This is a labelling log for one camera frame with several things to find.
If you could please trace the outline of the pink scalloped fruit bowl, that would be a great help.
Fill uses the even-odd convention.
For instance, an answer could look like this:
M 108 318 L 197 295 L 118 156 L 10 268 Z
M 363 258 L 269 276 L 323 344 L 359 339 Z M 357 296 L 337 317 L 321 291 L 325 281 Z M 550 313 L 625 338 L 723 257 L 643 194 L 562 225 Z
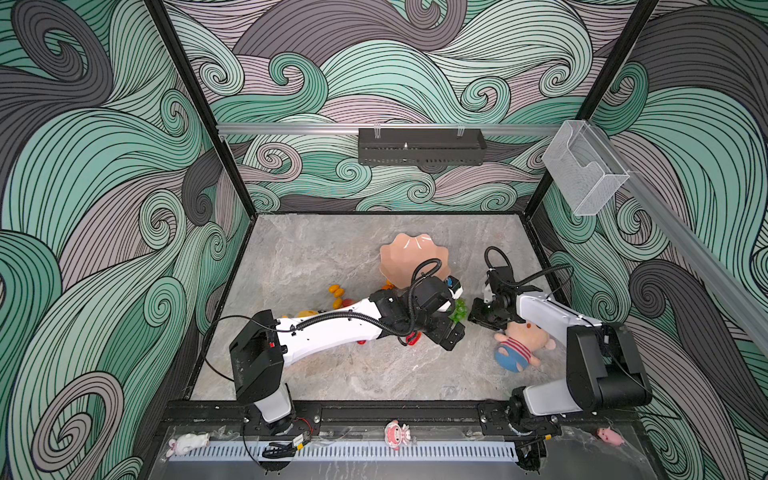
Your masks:
M 431 258 L 441 261 L 441 267 L 436 273 L 438 278 L 445 280 L 451 274 L 448 249 L 436 245 L 428 234 L 412 237 L 399 233 L 391 243 L 383 245 L 379 253 L 379 270 L 396 288 L 408 287 L 414 269 Z

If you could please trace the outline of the green fake grape bunch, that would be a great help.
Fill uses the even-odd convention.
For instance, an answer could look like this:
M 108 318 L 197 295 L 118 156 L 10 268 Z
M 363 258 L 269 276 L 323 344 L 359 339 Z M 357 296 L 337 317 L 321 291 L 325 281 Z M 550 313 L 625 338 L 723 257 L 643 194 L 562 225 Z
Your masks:
M 466 301 L 463 298 L 459 298 L 455 301 L 455 307 L 453 313 L 450 315 L 450 319 L 454 324 L 464 322 L 468 318 L 469 309 L 467 308 Z

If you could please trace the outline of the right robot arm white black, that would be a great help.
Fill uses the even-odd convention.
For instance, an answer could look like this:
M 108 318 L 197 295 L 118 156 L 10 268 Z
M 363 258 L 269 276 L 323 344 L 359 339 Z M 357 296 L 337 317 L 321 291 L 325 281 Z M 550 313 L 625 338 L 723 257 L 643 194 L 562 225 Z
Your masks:
M 520 388 L 513 395 L 534 417 L 598 412 L 649 404 L 653 391 L 632 332 L 622 324 L 591 318 L 555 300 L 534 280 L 572 266 L 555 265 L 524 279 L 514 275 L 508 256 L 486 264 L 483 295 L 468 319 L 490 329 L 497 363 L 512 373 L 538 367 L 538 352 L 565 349 L 565 375 Z

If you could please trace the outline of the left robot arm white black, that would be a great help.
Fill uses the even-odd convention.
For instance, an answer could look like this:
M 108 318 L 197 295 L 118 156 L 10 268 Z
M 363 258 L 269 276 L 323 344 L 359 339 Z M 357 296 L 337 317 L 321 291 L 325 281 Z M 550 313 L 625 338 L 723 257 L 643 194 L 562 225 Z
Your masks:
M 453 350 L 465 334 L 465 327 L 452 319 L 463 285 L 451 275 L 438 277 L 441 266 L 441 260 L 428 259 L 414 270 L 406 288 L 380 289 L 336 310 L 280 319 L 263 310 L 249 317 L 229 345 L 236 401 L 254 405 L 266 423 L 280 423 L 293 416 L 283 371 L 306 357 L 386 337 L 407 344 L 419 335 Z

